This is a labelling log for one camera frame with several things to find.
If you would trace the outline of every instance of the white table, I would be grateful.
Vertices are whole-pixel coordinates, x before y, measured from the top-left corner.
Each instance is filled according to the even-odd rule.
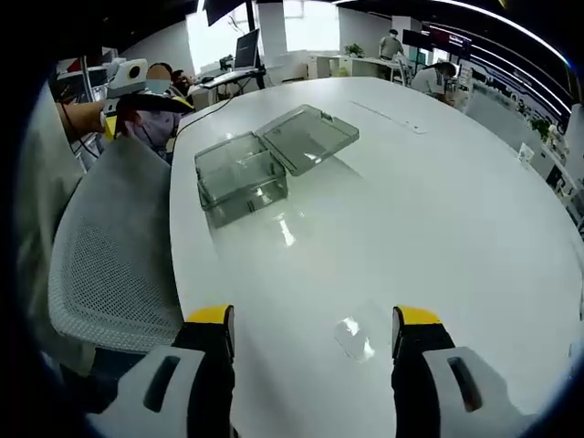
[[[337,76],[339,68],[347,70],[349,76],[366,76],[373,78],[382,77],[381,67],[391,70],[391,81],[395,71],[400,71],[400,63],[397,61],[387,61],[375,57],[345,57],[314,55],[308,60],[308,78],[328,78]]]
[[[287,200],[210,230],[194,154],[303,103],[358,127],[360,139],[288,176]],[[548,402],[568,367],[584,254],[576,228],[516,152],[414,90],[328,78],[236,98],[179,136],[170,203],[183,314],[235,305],[232,420],[243,436],[393,436],[382,329],[396,304],[436,312],[525,413]],[[335,340],[347,316],[369,325],[370,360]]]
[[[247,82],[244,82],[243,86],[239,82],[237,82],[238,80],[243,81],[245,78],[247,78]],[[236,92],[242,90],[243,89],[242,87],[249,83],[249,81],[252,78],[253,77],[246,76],[243,73],[241,75],[241,78],[221,79],[220,77],[217,77],[217,80],[213,80],[205,84],[191,85],[187,91],[187,96],[193,99],[194,107],[197,110],[201,110],[207,106],[210,107],[214,103],[217,103],[217,101],[219,100],[217,93],[219,92],[220,86],[222,85],[225,86],[225,92],[231,91],[232,93],[235,94]]]

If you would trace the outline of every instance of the ceiling light strip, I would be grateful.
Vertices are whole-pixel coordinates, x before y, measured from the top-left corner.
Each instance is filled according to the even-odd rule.
[[[482,59],[481,57],[478,57],[476,55],[471,55],[471,57],[473,57],[474,59],[478,59],[479,61],[484,62],[485,64],[488,64],[489,66],[492,66],[494,68],[497,68],[497,69],[501,70],[503,73],[505,73],[506,75],[508,75],[510,78],[513,78],[514,80],[516,80],[517,82],[519,82],[521,85],[523,85],[525,88],[530,89],[535,95],[537,95],[540,99],[542,99],[544,102],[546,102],[549,105],[549,107],[552,108],[559,116],[562,115],[562,113],[556,107],[554,107],[554,105],[549,100],[547,100],[546,98],[544,98],[541,94],[539,94],[537,91],[535,91],[532,87],[528,86],[528,84],[526,84],[520,78],[516,78],[515,76],[513,76],[508,71],[500,68],[499,66],[496,66],[492,62],[489,62],[489,61],[487,61],[485,59]]]
[[[505,18],[503,16],[498,16],[497,14],[495,14],[495,13],[493,13],[491,11],[487,11],[486,9],[483,9],[481,7],[474,6],[474,5],[469,5],[469,4],[463,3],[463,2],[456,2],[454,0],[432,0],[432,1],[433,2],[438,2],[438,3],[446,3],[448,5],[460,6],[460,7],[463,7],[465,9],[469,9],[471,11],[478,12],[479,14],[483,14],[485,16],[490,16],[491,18],[494,18],[495,20],[498,20],[498,21],[500,21],[502,23],[505,23],[506,25],[509,25],[509,26],[517,29],[519,32],[522,32],[523,34],[527,35],[528,37],[536,40],[539,44],[541,44],[547,50],[549,50],[554,55],[556,55],[557,57],[559,57],[564,62],[564,64],[566,64],[567,66],[571,67],[571,65],[569,64],[568,60],[561,53],[559,53],[559,51],[557,51],[555,48],[553,48],[549,43],[547,43],[546,41],[544,41],[542,38],[540,38],[539,36],[537,36],[533,32],[525,29],[523,26],[518,25],[514,21],[511,21],[511,20],[509,20],[509,19],[507,19],[507,18]]]
[[[424,22],[427,26],[429,26],[430,24],[439,24],[439,23],[433,23],[433,22]],[[492,39],[486,38],[484,36],[481,35],[477,35],[474,34],[473,32],[469,32],[468,30],[465,29],[461,29],[459,27],[454,27],[454,26],[448,26],[448,25],[443,25],[443,24],[439,24],[440,26],[444,26],[444,27],[450,27],[451,29],[456,29],[458,31],[461,32],[465,32],[468,35],[472,35],[473,37],[477,37],[477,38],[481,38],[484,41],[488,41],[489,43],[501,47],[502,49],[506,50],[507,52],[511,52],[513,55],[515,55],[516,57],[520,57],[521,59],[523,59],[524,61],[527,62],[527,64],[530,64],[533,68],[537,68],[542,75],[546,76],[549,80],[551,80],[552,82],[554,82],[562,91],[564,91],[566,93],[567,96],[572,96],[572,94],[565,90],[564,87],[562,85],[559,84],[559,82],[557,82],[555,79],[553,79],[544,69],[542,69],[540,66],[534,64],[533,62],[531,62],[529,59],[527,59],[526,57],[524,57],[523,55],[521,55],[520,53],[517,53],[514,50],[511,50],[509,47],[505,47],[502,44],[497,43],[496,41],[493,41]]]
[[[559,104],[564,107],[566,109],[567,112],[569,112],[570,114],[572,113],[572,110],[569,108],[568,105],[566,105],[562,99],[560,99],[558,96],[556,96],[553,91],[551,89],[549,89],[548,87],[546,87],[544,84],[542,84],[538,79],[534,78],[532,75],[530,75],[529,73],[527,73],[524,69],[519,68],[518,66],[516,66],[515,64],[513,64],[510,61],[507,61],[505,58],[498,56],[497,54],[493,53],[493,52],[489,52],[488,50],[486,50],[485,48],[479,47],[479,46],[475,46],[474,44],[472,44],[472,46],[474,48],[478,48],[479,50],[483,50],[485,53],[488,53],[489,55],[491,55],[492,57],[496,57],[498,59],[501,59],[503,62],[506,62],[507,64],[509,64],[511,67],[513,67],[514,69],[520,71],[521,73],[523,73],[524,75],[526,75],[527,77],[529,77],[530,79],[536,81],[536,83],[543,88],[545,91],[547,91],[555,100],[557,100],[559,102]]]

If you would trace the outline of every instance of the chair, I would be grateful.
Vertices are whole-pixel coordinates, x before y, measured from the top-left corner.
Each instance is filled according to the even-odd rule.
[[[410,69],[407,65],[403,63],[403,61],[400,58],[398,58],[398,63],[400,64],[401,80],[398,80],[396,82],[401,83],[404,87],[409,87],[410,84],[412,83]]]
[[[148,352],[183,323],[172,271],[170,166],[137,141],[114,141],[59,224],[48,282],[51,323],[104,349]]]

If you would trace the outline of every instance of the monitor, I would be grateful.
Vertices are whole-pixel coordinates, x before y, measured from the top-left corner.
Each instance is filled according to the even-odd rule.
[[[473,69],[473,79],[480,80],[483,83],[486,83],[486,76],[482,73],[479,73],[475,69]]]
[[[229,14],[236,9],[245,0],[198,0],[198,3],[203,2],[204,10],[207,13],[207,24],[212,26],[216,21]]]
[[[235,68],[252,68],[256,66],[258,37],[259,29],[256,29],[237,39]]]
[[[507,89],[506,85],[499,79],[493,78],[493,88],[505,91]]]
[[[432,40],[429,36],[411,30],[403,31],[402,43],[407,46],[425,48],[426,50],[433,51]]]

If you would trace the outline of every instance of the transparent container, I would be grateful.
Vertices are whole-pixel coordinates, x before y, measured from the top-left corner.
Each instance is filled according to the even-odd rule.
[[[195,156],[201,206],[215,227],[287,197],[284,166],[253,134]]]
[[[299,176],[359,138],[359,130],[302,105],[194,157],[201,206],[215,227],[287,198]]]

